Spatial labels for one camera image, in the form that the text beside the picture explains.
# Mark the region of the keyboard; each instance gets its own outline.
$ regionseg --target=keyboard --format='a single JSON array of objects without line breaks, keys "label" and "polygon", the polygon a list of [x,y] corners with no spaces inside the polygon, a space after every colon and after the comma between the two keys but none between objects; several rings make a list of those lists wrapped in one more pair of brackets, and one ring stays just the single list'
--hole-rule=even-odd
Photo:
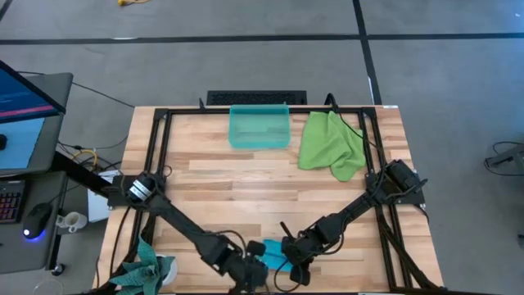
[{"label": "keyboard", "polygon": [[25,181],[0,181],[0,225],[17,223],[22,217]]}]

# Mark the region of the blue cloth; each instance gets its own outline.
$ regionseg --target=blue cloth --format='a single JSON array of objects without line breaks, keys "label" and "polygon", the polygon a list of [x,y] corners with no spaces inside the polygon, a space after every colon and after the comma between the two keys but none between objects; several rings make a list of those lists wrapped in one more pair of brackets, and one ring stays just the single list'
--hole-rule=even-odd
[{"label": "blue cloth", "polygon": [[[265,263],[270,270],[276,270],[286,261],[286,256],[282,254],[282,243],[271,239],[264,240],[265,253],[260,260]],[[288,261],[280,271],[291,272],[293,265]]]}]

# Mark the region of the wooden table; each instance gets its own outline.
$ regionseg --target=wooden table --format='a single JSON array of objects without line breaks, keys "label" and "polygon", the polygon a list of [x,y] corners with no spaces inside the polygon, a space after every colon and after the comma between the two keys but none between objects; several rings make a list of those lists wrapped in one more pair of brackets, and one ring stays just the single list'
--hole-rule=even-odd
[{"label": "wooden table", "polygon": [[[138,175],[143,169],[154,110],[154,107],[134,110],[122,162],[122,171],[127,175]],[[402,159],[412,166],[399,109],[377,107],[377,116],[387,161]],[[359,127],[356,115],[344,118]],[[329,169],[299,170],[296,163],[306,119],[307,115],[291,114],[291,143],[286,150],[239,152],[232,150],[228,142],[228,115],[174,116],[166,157],[166,164],[173,168],[167,196],[203,229],[234,229],[246,241],[280,240],[284,233],[278,223],[282,220],[295,234],[322,215],[339,211],[364,191],[366,169],[347,183],[338,182]],[[372,141],[370,121],[367,127]],[[375,167],[379,167],[376,153],[372,152]],[[442,284],[426,218],[410,205],[398,206],[398,211],[408,253],[430,280]],[[111,252],[123,215],[124,208],[115,209],[107,223],[98,262],[101,284],[109,277]],[[116,249],[115,268],[128,251],[133,218],[131,210]],[[349,224],[345,239],[344,247],[336,255],[315,259],[310,267],[311,283],[308,287],[301,286],[300,292],[388,290],[373,210]],[[157,253],[175,256],[178,261],[177,278],[163,287],[161,293],[225,293],[234,285],[227,275],[220,277],[202,262],[193,245],[161,218],[157,218],[153,247]],[[402,286],[398,258],[395,251],[392,253],[397,284]],[[273,272],[269,275],[269,288],[276,291]],[[290,288],[295,283],[289,280],[288,273],[279,273],[278,285]]]}]

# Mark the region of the yellow cable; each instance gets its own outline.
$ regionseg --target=yellow cable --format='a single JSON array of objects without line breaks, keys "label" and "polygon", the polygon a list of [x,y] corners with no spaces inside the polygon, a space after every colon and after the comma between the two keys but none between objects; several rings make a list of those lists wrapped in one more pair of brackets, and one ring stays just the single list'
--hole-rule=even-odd
[{"label": "yellow cable", "polygon": [[90,153],[90,154],[93,155],[93,157],[94,157],[93,167],[94,167],[97,164],[98,156],[95,153],[95,151],[93,151],[93,150],[81,150],[81,151],[78,151],[77,153],[75,153],[73,155],[73,161],[76,159],[76,157],[78,157],[78,156],[80,156],[80,155],[82,155],[84,153]]}]

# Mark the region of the teal plastic bin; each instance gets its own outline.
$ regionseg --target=teal plastic bin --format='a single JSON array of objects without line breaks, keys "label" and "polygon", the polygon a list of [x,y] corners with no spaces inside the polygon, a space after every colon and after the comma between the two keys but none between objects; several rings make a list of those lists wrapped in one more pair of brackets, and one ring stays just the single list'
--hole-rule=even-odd
[{"label": "teal plastic bin", "polygon": [[287,105],[232,105],[229,143],[234,148],[286,148],[290,125]]}]

